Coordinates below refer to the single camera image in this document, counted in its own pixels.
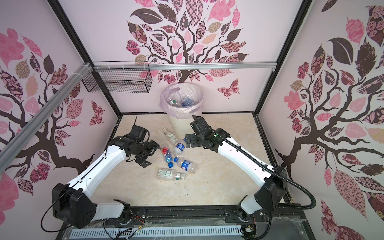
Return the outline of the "Fiji red flower bottle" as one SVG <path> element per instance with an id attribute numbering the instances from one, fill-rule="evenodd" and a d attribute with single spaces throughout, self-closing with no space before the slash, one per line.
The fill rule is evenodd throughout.
<path id="1" fill-rule="evenodd" d="M 164 158 L 167 166 L 169 168 L 172 168 L 174 166 L 173 157 L 172 157 L 172 154 L 171 154 L 171 151 L 170 151 L 168 144 L 161 145 L 161 151 L 162 151 L 162 155 L 163 155 L 163 158 Z"/>

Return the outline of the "green label clear bottle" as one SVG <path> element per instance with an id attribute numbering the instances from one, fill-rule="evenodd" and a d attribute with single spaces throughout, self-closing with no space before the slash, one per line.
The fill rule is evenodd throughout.
<path id="1" fill-rule="evenodd" d="M 186 175 L 184 173 L 175 172 L 170 169 L 157 168 L 156 177 L 160 181 L 184 181 Z"/>
<path id="2" fill-rule="evenodd" d="M 176 101 L 173 97 L 168 97 L 167 98 L 167 103 L 170 105 L 170 106 L 173 106 L 173 107 L 180 107 L 180 102 Z"/>
<path id="3" fill-rule="evenodd" d="M 178 142 L 178 138 L 177 136 L 169 129 L 167 128 L 164 128 L 163 129 L 163 133 L 167 139 L 167 141 L 171 144 L 171 145 L 175 145 L 177 142 Z"/>

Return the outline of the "blue label blue cap bottle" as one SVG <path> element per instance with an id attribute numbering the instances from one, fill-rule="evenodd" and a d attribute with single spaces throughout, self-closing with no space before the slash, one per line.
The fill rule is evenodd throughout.
<path id="1" fill-rule="evenodd" d="M 184 151 L 185 151 L 185 148 L 186 148 L 186 142 L 184 139 L 178 139 L 175 144 L 174 144 L 174 150 L 173 150 L 173 154 L 178 157 L 180 156 Z"/>

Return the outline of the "Pepsi blue label bottle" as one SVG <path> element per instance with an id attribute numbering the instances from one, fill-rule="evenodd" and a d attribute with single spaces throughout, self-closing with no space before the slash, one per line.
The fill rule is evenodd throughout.
<path id="1" fill-rule="evenodd" d="M 191 161 L 189 161 L 183 157 L 175 157 L 174 163 L 176 163 L 177 166 L 180 167 L 182 170 L 184 170 L 190 174 L 196 173 L 197 168 L 198 168 L 196 163 L 193 163 L 193 162 L 191 162 Z"/>

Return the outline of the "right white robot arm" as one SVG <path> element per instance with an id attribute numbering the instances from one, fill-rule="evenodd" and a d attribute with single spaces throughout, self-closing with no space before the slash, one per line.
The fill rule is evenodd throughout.
<path id="1" fill-rule="evenodd" d="M 287 174 L 281 167 L 274 168 L 259 160 L 243 148 L 223 129 L 216 132 L 205 130 L 199 134 L 186 134 L 184 137 L 187 148 L 202 147 L 226 157 L 242 169 L 260 189 L 246 195 L 237 205 L 237 215 L 243 221 L 259 210 L 274 212 L 287 191 L 287 183 L 268 173 L 268 169 L 282 177 Z"/>

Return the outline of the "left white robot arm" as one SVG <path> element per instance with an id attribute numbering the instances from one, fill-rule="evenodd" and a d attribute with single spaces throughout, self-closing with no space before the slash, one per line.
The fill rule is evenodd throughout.
<path id="1" fill-rule="evenodd" d="M 115 199 L 112 203 L 93 203 L 91 196 L 103 179 L 121 162 L 134 156 L 143 168 L 150 165 L 160 145 L 153 140 L 143 143 L 118 136 L 108 143 L 106 150 L 86 170 L 67 184 L 57 184 L 52 190 L 53 216 L 78 229 L 98 220 L 115 219 L 128 223 L 132 218 L 130 204 Z"/>

